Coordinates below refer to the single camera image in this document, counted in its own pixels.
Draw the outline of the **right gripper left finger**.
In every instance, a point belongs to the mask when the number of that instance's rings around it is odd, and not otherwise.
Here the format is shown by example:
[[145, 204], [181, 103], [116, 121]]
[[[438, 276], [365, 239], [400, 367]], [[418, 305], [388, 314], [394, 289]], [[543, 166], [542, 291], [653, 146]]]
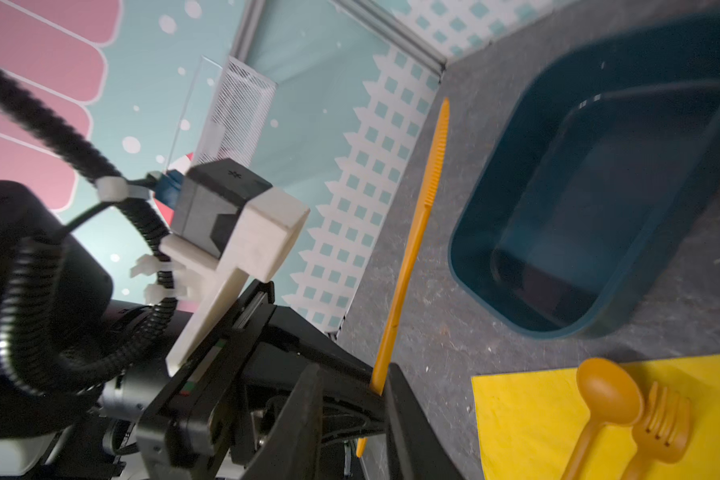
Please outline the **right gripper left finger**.
[[323, 423], [323, 373], [307, 367], [288, 397], [269, 439], [242, 479], [316, 479]]

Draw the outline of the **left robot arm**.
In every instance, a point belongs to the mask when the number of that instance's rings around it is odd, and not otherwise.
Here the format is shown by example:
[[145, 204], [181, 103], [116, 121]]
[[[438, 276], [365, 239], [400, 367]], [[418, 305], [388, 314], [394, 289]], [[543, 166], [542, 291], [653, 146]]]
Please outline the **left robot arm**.
[[312, 478], [322, 447], [379, 434], [371, 369], [273, 278], [301, 201], [232, 159], [129, 180], [0, 70], [0, 110], [94, 185], [61, 223], [0, 181], [0, 478]]

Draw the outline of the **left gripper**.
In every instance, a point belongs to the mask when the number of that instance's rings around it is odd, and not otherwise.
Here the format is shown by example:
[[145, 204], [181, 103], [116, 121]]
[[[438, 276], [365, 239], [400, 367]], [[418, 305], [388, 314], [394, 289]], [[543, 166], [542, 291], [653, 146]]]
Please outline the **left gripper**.
[[105, 384], [99, 410], [133, 423], [149, 478], [213, 479], [225, 459], [249, 464], [310, 367], [323, 378], [319, 446], [383, 433], [370, 366], [274, 300], [273, 283], [252, 282], [169, 375], [164, 358], [188, 321], [180, 312], [144, 359]]

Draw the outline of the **dark teal plastic tub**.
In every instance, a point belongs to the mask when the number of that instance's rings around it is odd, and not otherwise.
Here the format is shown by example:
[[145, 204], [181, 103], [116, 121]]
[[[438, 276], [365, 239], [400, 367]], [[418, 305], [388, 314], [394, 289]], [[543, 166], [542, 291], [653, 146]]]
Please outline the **dark teal plastic tub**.
[[512, 330], [625, 324], [720, 184], [720, 8], [581, 46], [528, 86], [449, 245]]

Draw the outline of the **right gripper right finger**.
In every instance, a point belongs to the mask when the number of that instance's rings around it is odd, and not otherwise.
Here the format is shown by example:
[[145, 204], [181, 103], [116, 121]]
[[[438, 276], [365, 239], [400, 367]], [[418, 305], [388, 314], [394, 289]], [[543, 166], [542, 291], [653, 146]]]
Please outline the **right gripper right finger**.
[[463, 479], [400, 367], [389, 365], [383, 397], [390, 479]]

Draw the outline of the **orange plastic spoon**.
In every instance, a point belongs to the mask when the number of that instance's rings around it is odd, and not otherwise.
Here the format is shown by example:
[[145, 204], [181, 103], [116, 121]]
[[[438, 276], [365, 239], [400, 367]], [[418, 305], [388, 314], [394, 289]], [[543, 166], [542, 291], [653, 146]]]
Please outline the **orange plastic spoon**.
[[643, 416], [645, 400], [633, 377], [620, 365], [590, 358], [576, 371], [576, 383], [590, 417], [570, 455], [562, 479], [578, 479], [590, 448], [600, 431], [608, 426], [635, 425]]

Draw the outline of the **orange plastic knife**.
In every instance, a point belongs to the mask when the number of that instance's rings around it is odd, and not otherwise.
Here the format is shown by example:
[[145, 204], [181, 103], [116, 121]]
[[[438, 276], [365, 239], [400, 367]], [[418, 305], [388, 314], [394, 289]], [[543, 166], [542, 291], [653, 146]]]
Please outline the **orange plastic knife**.
[[445, 98], [438, 114], [401, 268], [371, 375], [370, 388], [378, 395], [384, 390], [408, 285], [437, 195], [446, 153], [449, 120], [450, 100]]

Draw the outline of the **orange plastic fork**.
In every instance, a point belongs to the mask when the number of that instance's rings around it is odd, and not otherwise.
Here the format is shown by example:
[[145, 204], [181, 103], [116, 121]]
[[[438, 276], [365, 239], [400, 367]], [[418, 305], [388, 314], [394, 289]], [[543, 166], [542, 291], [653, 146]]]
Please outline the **orange plastic fork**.
[[637, 451], [621, 479], [642, 479], [653, 462], [678, 463], [688, 449], [692, 423], [691, 400], [654, 381], [648, 395], [647, 411], [632, 429]]

